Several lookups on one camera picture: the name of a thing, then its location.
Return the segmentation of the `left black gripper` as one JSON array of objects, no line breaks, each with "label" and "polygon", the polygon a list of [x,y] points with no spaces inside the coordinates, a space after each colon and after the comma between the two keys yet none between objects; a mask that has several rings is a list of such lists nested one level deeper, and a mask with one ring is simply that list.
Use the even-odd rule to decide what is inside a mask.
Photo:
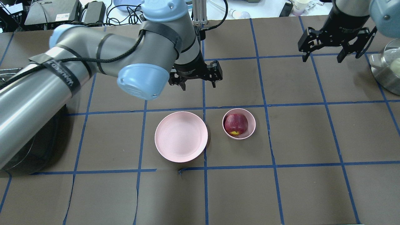
[{"label": "left black gripper", "polygon": [[186,91],[186,81],[193,79],[202,79],[210,81],[212,87],[216,88],[216,81],[223,79],[222,68],[217,60],[207,65],[204,61],[201,51],[194,59],[188,63],[174,63],[174,72],[170,72],[168,80],[169,85],[178,85],[183,91]]}]

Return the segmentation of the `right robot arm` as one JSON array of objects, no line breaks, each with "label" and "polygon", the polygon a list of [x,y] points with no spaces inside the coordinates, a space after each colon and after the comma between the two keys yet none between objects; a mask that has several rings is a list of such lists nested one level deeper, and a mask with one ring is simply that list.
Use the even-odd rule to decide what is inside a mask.
[{"label": "right robot arm", "polygon": [[303,62],[323,47],[342,47],[336,57],[338,63],[352,53],[360,58],[377,32],[399,38],[399,9],[398,0],[333,0],[323,27],[307,27],[298,41]]}]

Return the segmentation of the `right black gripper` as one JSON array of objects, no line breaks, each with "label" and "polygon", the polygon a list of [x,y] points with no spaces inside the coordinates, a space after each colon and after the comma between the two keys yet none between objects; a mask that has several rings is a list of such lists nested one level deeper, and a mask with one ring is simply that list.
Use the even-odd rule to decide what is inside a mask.
[{"label": "right black gripper", "polygon": [[303,62],[308,60],[311,52],[323,47],[342,47],[336,57],[337,62],[341,63],[349,54],[364,54],[369,49],[377,31],[377,27],[371,30],[368,27],[352,30],[333,24],[325,25],[320,30],[307,27],[297,46],[302,52]]}]

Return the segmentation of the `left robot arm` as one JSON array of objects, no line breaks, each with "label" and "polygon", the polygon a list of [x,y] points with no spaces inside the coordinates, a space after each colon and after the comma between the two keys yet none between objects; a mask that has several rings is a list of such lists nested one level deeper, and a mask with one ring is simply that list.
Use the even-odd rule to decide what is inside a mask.
[{"label": "left robot arm", "polygon": [[204,62],[204,32],[191,20],[184,0],[143,0],[137,40],[83,25],[54,29],[49,50],[1,85],[1,167],[96,73],[116,77],[126,93],[147,101],[165,85],[223,78],[218,61]]}]

